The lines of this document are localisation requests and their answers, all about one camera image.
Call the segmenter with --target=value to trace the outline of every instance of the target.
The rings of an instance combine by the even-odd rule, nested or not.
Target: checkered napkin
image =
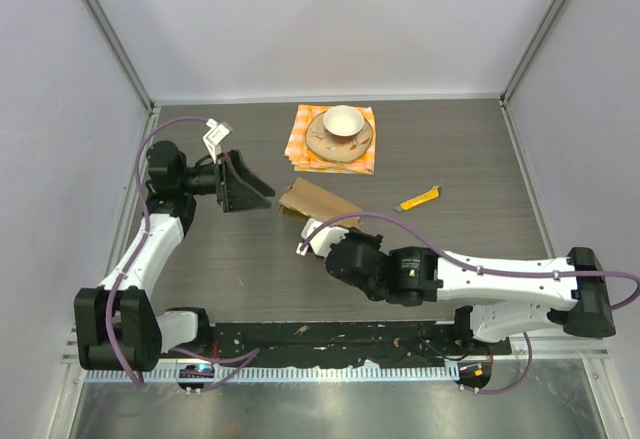
[[[360,158],[350,163],[338,163],[327,161],[311,151],[306,144],[305,136],[311,121],[332,106],[312,106],[301,104],[298,106],[296,120],[289,136],[289,142],[284,150],[284,155],[289,158],[296,171],[305,172],[337,172],[343,174],[373,174],[376,163],[376,119],[373,109],[370,107],[357,107],[365,120],[373,129],[373,140]]]

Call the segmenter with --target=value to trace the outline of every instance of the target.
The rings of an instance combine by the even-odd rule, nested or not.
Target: beige plate
[[[322,124],[324,112],[318,114],[309,127],[305,141],[307,147],[323,159],[333,162],[353,162],[362,156],[373,140],[373,128],[365,119],[364,127],[353,138],[341,139],[331,135]]]

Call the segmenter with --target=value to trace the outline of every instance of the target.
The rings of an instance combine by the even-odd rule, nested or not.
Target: white bowl
[[[350,137],[358,134],[364,127],[364,117],[355,107],[335,106],[324,113],[324,128],[338,137]]]

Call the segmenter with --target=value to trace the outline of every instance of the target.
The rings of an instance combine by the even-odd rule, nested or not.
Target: robotic arm
[[[74,301],[78,355],[84,369],[122,369],[107,337],[105,312],[109,291],[134,254],[114,307],[120,313],[114,325],[118,344],[133,370],[152,370],[161,354],[178,344],[211,344],[213,332],[204,309],[175,308],[156,317],[149,302],[153,288],[167,259],[189,232],[196,211],[194,196],[216,194],[223,212],[234,212],[270,207],[266,197],[275,191],[249,170],[239,151],[222,152],[221,142],[231,132],[226,123],[210,119],[207,125],[210,130],[203,139],[209,154],[192,167],[170,141],[149,148],[147,240],[138,250],[146,234],[143,219],[116,268],[98,287],[81,289]]]
[[[302,231],[306,239],[321,222],[310,219]],[[465,269],[424,247],[380,251],[382,236],[356,228],[327,227],[312,238],[310,247],[325,258],[327,272],[357,287],[372,301],[418,306],[423,302],[477,299],[498,302],[456,310],[457,341],[493,344],[512,334],[562,328],[567,334],[603,338],[615,334],[607,287],[602,277],[560,277],[560,272],[601,270],[591,249],[573,248],[567,257],[539,261],[485,259],[448,254],[462,262],[482,264]],[[298,254],[306,254],[302,245]],[[482,269],[548,272],[545,279],[514,280]]]

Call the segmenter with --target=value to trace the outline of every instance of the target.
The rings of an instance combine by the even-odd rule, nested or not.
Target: cardboard box
[[[309,217],[326,221],[346,212],[360,212],[362,208],[299,177],[280,198],[280,210],[302,221]],[[359,217],[351,217],[336,224],[355,227],[359,223]]]

